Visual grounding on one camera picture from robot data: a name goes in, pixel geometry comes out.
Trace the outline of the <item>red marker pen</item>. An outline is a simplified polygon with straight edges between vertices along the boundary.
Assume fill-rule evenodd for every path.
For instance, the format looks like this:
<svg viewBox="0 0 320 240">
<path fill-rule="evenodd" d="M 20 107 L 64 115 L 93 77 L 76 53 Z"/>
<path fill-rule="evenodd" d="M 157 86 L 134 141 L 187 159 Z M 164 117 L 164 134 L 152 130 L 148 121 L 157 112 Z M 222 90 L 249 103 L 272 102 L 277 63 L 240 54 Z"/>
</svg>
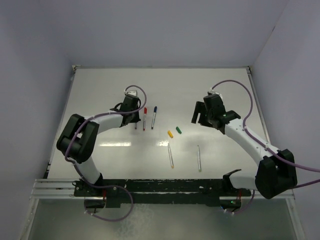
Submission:
<svg viewBox="0 0 320 240">
<path fill-rule="evenodd" d="M 146 130 L 146 120 L 147 120 L 147 114 L 144 113 L 144 114 L 143 114 L 143 131 Z"/>
</svg>

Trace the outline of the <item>yellow pen cap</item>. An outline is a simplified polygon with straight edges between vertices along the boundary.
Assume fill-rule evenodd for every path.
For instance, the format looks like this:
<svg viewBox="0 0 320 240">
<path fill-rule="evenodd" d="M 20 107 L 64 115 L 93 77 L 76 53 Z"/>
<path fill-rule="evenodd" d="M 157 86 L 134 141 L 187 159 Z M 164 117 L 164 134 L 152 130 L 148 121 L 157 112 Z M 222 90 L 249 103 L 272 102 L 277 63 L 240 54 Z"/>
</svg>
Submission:
<svg viewBox="0 0 320 240">
<path fill-rule="evenodd" d="M 169 135 L 170 138 L 173 138 L 173 137 L 174 137 L 173 134 L 172 134 L 172 132 L 171 132 L 170 130 L 167 131 L 167 134 Z"/>
</svg>

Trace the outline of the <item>yellow marker pen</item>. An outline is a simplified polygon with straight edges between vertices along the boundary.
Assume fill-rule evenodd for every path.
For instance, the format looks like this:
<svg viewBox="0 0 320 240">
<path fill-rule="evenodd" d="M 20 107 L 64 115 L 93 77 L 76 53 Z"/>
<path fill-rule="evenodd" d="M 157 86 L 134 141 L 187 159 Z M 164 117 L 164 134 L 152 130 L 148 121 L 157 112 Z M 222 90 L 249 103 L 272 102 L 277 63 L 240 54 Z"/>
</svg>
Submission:
<svg viewBox="0 0 320 240">
<path fill-rule="evenodd" d="M 171 146 L 169 143 L 167 144 L 167 149 L 168 149 L 168 156 L 169 156 L 169 160 L 170 160 L 170 166 L 173 169 L 174 168 L 173 155 L 172 155 L 172 150 L 171 150 Z"/>
</svg>

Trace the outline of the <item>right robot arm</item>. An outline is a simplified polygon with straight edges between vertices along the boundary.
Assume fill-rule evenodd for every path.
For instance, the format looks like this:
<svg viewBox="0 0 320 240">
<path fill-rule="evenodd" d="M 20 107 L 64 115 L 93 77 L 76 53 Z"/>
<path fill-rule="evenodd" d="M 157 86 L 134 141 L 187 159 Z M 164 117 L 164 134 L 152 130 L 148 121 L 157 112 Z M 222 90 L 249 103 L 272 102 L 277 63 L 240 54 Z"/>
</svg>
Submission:
<svg viewBox="0 0 320 240">
<path fill-rule="evenodd" d="M 253 159 L 257 170 L 236 169 L 223 175 L 222 190 L 228 196 L 240 189 L 258 191 L 264 198 L 273 197 L 297 186 L 294 155 L 288 149 L 279 150 L 248 133 L 244 120 L 235 111 L 226 111 L 218 94 L 208 94 L 195 104 L 191 123 L 214 128 L 235 141 Z"/>
</svg>

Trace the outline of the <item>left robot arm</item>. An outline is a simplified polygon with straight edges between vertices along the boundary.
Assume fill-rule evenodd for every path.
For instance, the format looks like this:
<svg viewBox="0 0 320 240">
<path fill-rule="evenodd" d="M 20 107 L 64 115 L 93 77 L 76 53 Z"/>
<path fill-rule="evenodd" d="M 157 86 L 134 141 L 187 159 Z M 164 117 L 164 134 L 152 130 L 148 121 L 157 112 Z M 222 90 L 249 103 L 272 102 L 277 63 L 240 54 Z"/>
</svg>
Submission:
<svg viewBox="0 0 320 240">
<path fill-rule="evenodd" d="M 98 196 L 103 191 L 103 175 L 92 158 L 97 136 L 139 122 L 140 106 L 141 100 L 137 96 L 127 94 L 107 115 L 84 117 L 73 114 L 65 125 L 56 148 L 73 164 L 82 180 L 87 181 L 85 190 L 91 196 Z"/>
</svg>

